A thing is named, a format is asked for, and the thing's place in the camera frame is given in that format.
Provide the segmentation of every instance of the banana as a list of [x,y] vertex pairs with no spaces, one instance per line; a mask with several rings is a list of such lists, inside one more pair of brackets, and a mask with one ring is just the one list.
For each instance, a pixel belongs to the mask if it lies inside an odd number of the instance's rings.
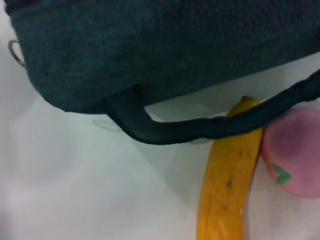
[[[227,116],[259,103],[253,97],[244,96]],[[197,240],[244,240],[245,205],[262,136],[260,128],[213,143],[199,201]]]

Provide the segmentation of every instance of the bag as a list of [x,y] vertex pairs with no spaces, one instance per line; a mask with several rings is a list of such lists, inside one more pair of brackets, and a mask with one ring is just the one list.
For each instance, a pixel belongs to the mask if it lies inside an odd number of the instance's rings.
[[247,133],[320,96],[320,72],[234,117],[156,122],[144,106],[320,50],[317,0],[6,0],[29,78],[66,112],[156,145]]

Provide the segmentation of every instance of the white table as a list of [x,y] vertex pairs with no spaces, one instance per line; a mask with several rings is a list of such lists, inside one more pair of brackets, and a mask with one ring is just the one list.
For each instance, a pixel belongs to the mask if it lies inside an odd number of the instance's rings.
[[[109,117],[46,103],[10,56],[0,12],[0,240],[194,240],[211,141],[154,146]],[[320,54],[147,107],[160,121],[262,100],[320,68]],[[250,193],[251,240],[320,239],[320,200],[291,196],[260,159]]]

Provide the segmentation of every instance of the pink ball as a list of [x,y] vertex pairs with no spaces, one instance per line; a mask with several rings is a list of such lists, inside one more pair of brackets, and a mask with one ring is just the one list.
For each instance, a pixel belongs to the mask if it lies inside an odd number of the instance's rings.
[[272,122],[261,153],[281,187],[300,197],[320,198],[320,110],[295,108]]

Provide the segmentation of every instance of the metal ring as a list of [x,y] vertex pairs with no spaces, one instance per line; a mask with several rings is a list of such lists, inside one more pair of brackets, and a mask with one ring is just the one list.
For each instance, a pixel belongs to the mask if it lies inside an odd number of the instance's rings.
[[14,44],[20,44],[18,40],[11,40],[8,43],[9,51],[12,55],[12,57],[16,60],[16,62],[23,68],[26,68],[26,64],[17,56],[15,50],[14,50]]

